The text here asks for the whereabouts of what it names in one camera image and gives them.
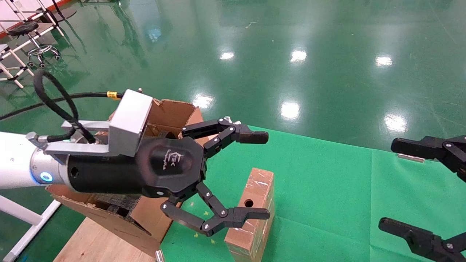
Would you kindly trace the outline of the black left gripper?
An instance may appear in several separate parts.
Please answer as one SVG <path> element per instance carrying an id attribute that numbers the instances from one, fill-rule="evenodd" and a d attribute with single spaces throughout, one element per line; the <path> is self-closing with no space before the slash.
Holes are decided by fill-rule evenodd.
<path id="1" fill-rule="evenodd" d="M 183 139 L 146 138 L 135 156 L 70 156 L 68 179 L 77 192 L 169 197 L 162 212 L 185 227 L 211 237 L 224 228 L 241 228 L 248 219 L 269 219 L 264 208 L 225 208 L 202 182 L 204 156 L 214 156 L 233 142 L 266 144 L 269 133 L 252 131 L 226 118 L 182 128 Z M 195 140 L 213 136 L 203 147 Z M 176 206 L 198 193 L 214 215 L 204 220 Z"/>

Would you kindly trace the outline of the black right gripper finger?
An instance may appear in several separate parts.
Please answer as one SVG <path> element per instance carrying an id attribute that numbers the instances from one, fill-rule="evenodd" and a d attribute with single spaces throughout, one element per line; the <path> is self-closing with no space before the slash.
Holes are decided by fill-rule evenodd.
<path id="1" fill-rule="evenodd" d="M 425 136 L 419 141 L 396 138 L 391 151 L 423 159 L 437 159 L 451 172 L 466 182 L 466 137 L 441 139 Z"/>
<path id="2" fill-rule="evenodd" d="M 386 233 L 403 238 L 411 252 L 435 262 L 465 262 L 462 254 L 466 250 L 466 233 L 442 239 L 433 232 L 415 227 L 395 219 L 382 218 L 378 228 Z"/>

